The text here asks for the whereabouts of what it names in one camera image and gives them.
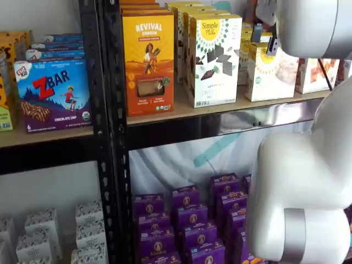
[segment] blue box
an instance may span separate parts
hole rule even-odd
[[[45,58],[72,58],[84,57],[83,47],[79,48],[32,48],[26,52],[26,60],[29,62]]]
[[[91,124],[83,58],[51,58],[14,64],[28,133]]]

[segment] purple box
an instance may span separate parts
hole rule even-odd
[[[224,264],[225,247],[221,239],[190,249],[189,264]]]
[[[214,243],[216,231],[217,228],[213,220],[186,227],[183,233],[184,251],[204,243]]]
[[[182,262],[180,255],[175,251],[160,257],[155,257],[151,260],[142,261],[142,264],[182,264]]]
[[[139,251],[142,260],[149,260],[175,251],[174,230],[172,227],[141,232]]]
[[[218,194],[240,191],[241,181],[235,173],[210,178],[209,213],[213,218],[216,216],[216,198]]]
[[[133,206],[135,217],[161,213],[164,211],[164,196],[162,194],[136,195]]]
[[[139,230],[156,230],[170,226],[170,215],[167,212],[151,213],[138,218]]]
[[[173,208],[196,205],[200,203],[197,185],[186,186],[172,191]]]
[[[196,223],[206,222],[208,219],[208,208],[200,203],[198,205],[189,205],[177,209],[176,225],[178,229],[194,225]]]
[[[246,206],[247,197],[248,195],[243,191],[230,192],[229,194],[218,196],[216,224],[218,226],[218,234],[220,237],[226,222],[226,211],[232,208]]]

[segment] product packaging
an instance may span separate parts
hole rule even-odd
[[[31,261],[45,257],[54,257],[50,230],[43,228],[36,232],[20,236],[16,253],[19,261]]]
[[[26,52],[26,60],[29,62],[45,58],[70,58],[84,57],[83,47],[80,48],[49,48],[49,49],[29,49]]]
[[[80,48],[83,47],[83,41],[76,42],[39,42],[33,43],[31,48]]]
[[[176,212],[175,226],[178,230],[196,223],[206,222],[208,218],[208,208],[199,203],[197,205],[188,205],[180,207]]]
[[[83,203],[76,207],[76,224],[83,225],[103,220],[103,208],[101,201]]]
[[[18,111],[5,52],[0,51],[0,131],[13,130]]]
[[[75,42],[83,41],[82,34],[58,34],[58,35],[43,35],[42,42]]]
[[[13,262],[17,261],[16,245],[17,245],[17,232],[15,223],[12,218],[0,219],[0,240],[3,240],[9,251],[10,258]]]
[[[186,227],[183,234],[183,249],[186,252],[204,243],[214,243],[216,234],[217,228],[213,220]]]
[[[298,58],[287,55],[280,47],[275,56],[268,56],[267,48],[268,43],[252,43],[249,46],[246,97],[251,102],[294,95]]]
[[[340,60],[321,59],[331,87],[335,87]],[[301,94],[329,90],[323,70],[317,59],[300,59],[296,90]]]
[[[189,56],[189,38],[190,38],[190,20],[191,18],[197,15],[197,17],[201,15],[230,15],[230,12],[226,10],[216,10],[216,11],[208,11],[199,12],[199,11],[188,11],[186,10],[183,12],[183,66],[182,66],[182,79],[183,79],[183,86],[187,90],[188,88],[188,72],[190,68],[190,56]]]
[[[186,7],[182,5],[172,6],[172,12],[174,13],[174,47],[175,49],[175,71],[177,76],[177,82],[181,83],[183,75],[186,75],[186,72],[183,73],[182,67],[184,65],[184,21],[183,21],[183,12],[185,11],[194,11],[194,12],[210,12],[216,11],[215,7],[212,6],[192,6]]]
[[[123,14],[128,116],[173,110],[172,13]]]
[[[225,247],[221,239],[190,249],[190,264],[224,264]]]
[[[235,173],[210,178],[209,214],[216,217],[216,198],[218,194],[230,193],[241,189],[241,181]]]
[[[170,215],[167,212],[151,213],[138,218],[139,230],[156,230],[170,226]]]
[[[172,227],[145,231],[140,235],[140,257],[142,261],[175,251],[174,230]]]
[[[28,133],[91,124],[85,59],[16,62],[15,73]]]
[[[78,225],[76,228],[77,248],[106,243],[105,227],[103,220],[97,220],[89,224]]]
[[[188,98],[194,107],[236,101],[241,24],[238,15],[191,18]]]
[[[151,213],[164,212],[164,196],[162,194],[136,195],[133,208],[136,218]]]

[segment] purple snack box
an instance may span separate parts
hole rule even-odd
[[[225,264],[225,247],[221,239],[190,249],[189,264]]]
[[[172,191],[173,208],[196,205],[200,203],[197,185],[186,186]]]
[[[142,261],[142,264],[182,264],[182,262],[180,255],[175,251],[160,257],[155,257],[151,260]]]
[[[184,251],[204,243],[214,243],[216,241],[216,230],[213,220],[186,227],[183,234]]]
[[[172,227],[153,231],[143,231],[140,235],[140,257],[149,260],[175,251],[174,230]]]
[[[133,206],[135,217],[160,213],[164,211],[164,196],[162,194],[136,195]]]
[[[151,213],[138,218],[139,230],[156,230],[170,226],[170,215],[167,212]]]
[[[177,209],[176,223],[178,229],[194,225],[196,223],[206,222],[208,219],[208,208],[200,203],[198,205],[189,205]]]
[[[209,213],[213,218],[216,216],[216,198],[218,194],[239,191],[241,181],[235,173],[210,178]]]

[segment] small white snack box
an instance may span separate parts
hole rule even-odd
[[[106,243],[104,221],[98,220],[90,224],[77,226],[76,243],[78,249]]]
[[[17,262],[16,244],[17,233],[15,223],[12,218],[0,219],[0,240],[4,240],[7,250],[9,251],[10,258],[13,262]]]
[[[101,201],[94,201],[91,203],[81,204],[76,207],[76,224],[89,224],[94,221],[102,220],[103,208]]]
[[[0,240],[0,264],[8,264],[10,262],[10,255],[4,240]]]
[[[50,230],[43,228],[36,232],[20,236],[16,253],[19,261],[29,262],[55,256],[54,248],[50,243]]]
[[[56,256],[59,259],[62,259],[61,238],[56,209],[48,209],[28,215],[24,228],[27,233],[31,233],[42,228],[48,228],[50,230],[50,238]]]

